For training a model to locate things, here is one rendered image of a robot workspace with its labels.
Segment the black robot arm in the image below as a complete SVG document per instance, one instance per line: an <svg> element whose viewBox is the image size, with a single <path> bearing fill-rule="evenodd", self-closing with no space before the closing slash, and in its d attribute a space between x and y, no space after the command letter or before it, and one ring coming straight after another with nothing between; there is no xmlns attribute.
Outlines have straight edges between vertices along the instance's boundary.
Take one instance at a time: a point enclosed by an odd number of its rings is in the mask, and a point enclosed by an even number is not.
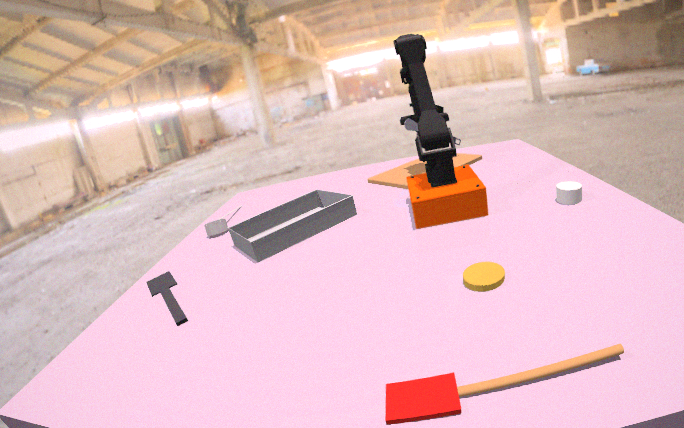
<svg viewBox="0 0 684 428"><path fill-rule="evenodd" d="M409 85L411 100L417 99L419 104L421 116L415 143L419 161L427 161L425 169L428 183L431 187L456 184L452 158L457 157L455 143L451 128L447 127L445 118L439 114L444 113L444 107L435 105L433 100L424 65L427 49L425 38L420 34L407 34L397 37L393 43L402 62L402 83ZM423 153L423 149L430 151L447 148L449 143L451 148Z"/></svg>

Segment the yellow flat disc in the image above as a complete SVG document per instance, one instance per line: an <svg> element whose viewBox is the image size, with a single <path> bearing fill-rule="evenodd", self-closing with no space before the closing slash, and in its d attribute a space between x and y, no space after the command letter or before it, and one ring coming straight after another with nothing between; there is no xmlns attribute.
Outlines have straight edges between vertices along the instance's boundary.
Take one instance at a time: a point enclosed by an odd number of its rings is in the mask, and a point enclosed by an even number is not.
<svg viewBox="0 0 684 428"><path fill-rule="evenodd" d="M468 289L491 291L504 283L505 270L494 262L475 263L464 270L463 279Z"/></svg>

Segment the red spatula with tan handle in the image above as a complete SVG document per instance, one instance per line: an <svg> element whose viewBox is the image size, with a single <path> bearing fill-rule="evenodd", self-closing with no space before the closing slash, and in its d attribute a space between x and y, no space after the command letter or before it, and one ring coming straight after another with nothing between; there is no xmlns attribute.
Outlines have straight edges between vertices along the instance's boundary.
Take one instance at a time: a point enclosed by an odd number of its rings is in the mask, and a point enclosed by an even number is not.
<svg viewBox="0 0 684 428"><path fill-rule="evenodd" d="M508 376L457 386L454 372L386 384L387 424L407 423L462 413L459 397L508 387L579 368L624 353L620 344L572 359ZM457 387L456 387L457 386Z"/></svg>

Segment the grey saucepan with long handle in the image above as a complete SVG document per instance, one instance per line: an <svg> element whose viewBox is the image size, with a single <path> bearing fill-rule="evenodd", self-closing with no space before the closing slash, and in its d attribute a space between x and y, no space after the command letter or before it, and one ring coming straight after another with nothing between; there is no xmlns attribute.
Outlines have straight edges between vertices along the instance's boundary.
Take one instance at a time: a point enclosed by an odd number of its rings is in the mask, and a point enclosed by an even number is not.
<svg viewBox="0 0 684 428"><path fill-rule="evenodd" d="M243 205L242 205L242 206L243 206ZM240 208L240 207L242 207L242 206L239 206L238 208ZM234 209L233 211L237 210L238 208ZM230 213L224 215L224 216L223 216L222 218L220 218L219 220L210 221L210 222L204 224L204 228L205 228L206 234L207 234L207 235L214 236L214 235L223 233L223 232L225 232L226 230L228 230L228 229L227 229L227 228L228 228L228 225L227 225L227 223L226 223L226 219L223 219L223 218L224 218L225 216L231 214L233 211L231 211Z"/></svg>

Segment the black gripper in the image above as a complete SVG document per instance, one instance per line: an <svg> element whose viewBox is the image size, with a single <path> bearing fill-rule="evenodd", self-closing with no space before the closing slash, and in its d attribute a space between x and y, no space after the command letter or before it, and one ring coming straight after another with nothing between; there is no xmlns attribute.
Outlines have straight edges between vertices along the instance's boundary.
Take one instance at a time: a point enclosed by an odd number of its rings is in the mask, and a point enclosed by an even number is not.
<svg viewBox="0 0 684 428"><path fill-rule="evenodd" d="M406 115L406 116L404 116L404 117L401 117L401 119L400 119L400 125L404 125L404 122L405 122L407 119L409 119L409 118L412 119L413 121L417 122L417 124L418 124L419 118L420 118L420 116L421 116L421 113L420 113L420 108L419 108L419 104L418 104L418 102L417 102L417 99L416 99L416 100L411 100L410 107L411 107L411 106L412 106L412 109L414 110L414 115L409 115L409 116ZM444 112L444 113L439 113L439 114L440 114L443 118L445 118L446 121L449 121L449 116L448 116L448 114L447 114L446 112Z"/></svg>

